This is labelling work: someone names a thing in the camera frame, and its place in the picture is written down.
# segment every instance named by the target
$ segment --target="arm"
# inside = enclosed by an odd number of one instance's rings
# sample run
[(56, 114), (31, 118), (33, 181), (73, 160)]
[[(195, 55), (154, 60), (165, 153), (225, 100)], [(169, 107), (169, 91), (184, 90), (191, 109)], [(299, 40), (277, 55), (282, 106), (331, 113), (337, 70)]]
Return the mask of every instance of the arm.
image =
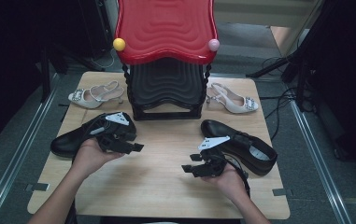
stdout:
[(202, 179), (218, 187), (238, 208), (247, 223), (270, 223), (245, 192), (242, 179), (232, 165), (227, 164), (220, 176), (203, 177)]
[(122, 156), (103, 152), (94, 139), (84, 141), (64, 179), (28, 223), (64, 223), (82, 182), (106, 162)]

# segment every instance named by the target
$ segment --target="person's right arm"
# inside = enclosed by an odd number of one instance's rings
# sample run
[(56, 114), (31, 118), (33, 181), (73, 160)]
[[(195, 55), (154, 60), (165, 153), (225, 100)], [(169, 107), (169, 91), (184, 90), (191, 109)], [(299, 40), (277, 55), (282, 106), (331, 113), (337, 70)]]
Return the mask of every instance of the person's right arm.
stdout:
[(227, 164), (220, 176), (202, 179), (215, 185), (230, 199), (248, 224), (270, 223), (246, 193), (244, 183), (232, 165)]

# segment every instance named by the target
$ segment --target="yellow ball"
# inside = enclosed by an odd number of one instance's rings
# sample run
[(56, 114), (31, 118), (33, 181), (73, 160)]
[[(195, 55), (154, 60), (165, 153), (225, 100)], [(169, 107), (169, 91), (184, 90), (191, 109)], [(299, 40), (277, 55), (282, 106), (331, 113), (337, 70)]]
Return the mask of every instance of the yellow ball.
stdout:
[(113, 41), (113, 48), (116, 51), (122, 51), (125, 49), (125, 41), (121, 38), (116, 38)]

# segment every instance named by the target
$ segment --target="pink ball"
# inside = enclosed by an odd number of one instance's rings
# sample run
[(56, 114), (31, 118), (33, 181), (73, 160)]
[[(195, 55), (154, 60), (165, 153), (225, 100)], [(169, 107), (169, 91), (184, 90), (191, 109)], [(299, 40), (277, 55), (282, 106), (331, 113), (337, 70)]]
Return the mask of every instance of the pink ball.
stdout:
[(217, 39), (211, 39), (207, 44), (209, 45), (209, 49), (212, 51), (217, 51), (219, 49), (219, 46), (221, 45), (221, 43)]

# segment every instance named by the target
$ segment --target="ball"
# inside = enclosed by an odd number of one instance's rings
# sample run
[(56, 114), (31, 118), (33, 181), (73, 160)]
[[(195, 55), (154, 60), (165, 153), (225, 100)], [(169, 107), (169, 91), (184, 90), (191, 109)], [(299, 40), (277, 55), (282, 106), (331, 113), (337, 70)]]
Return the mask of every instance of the ball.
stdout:
[(219, 49), (219, 46), (221, 45), (221, 43), (217, 39), (211, 39), (207, 44), (209, 46), (209, 49), (212, 51), (217, 51)]
[(116, 51), (122, 51), (125, 49), (125, 41), (121, 38), (116, 38), (113, 41), (113, 48)]

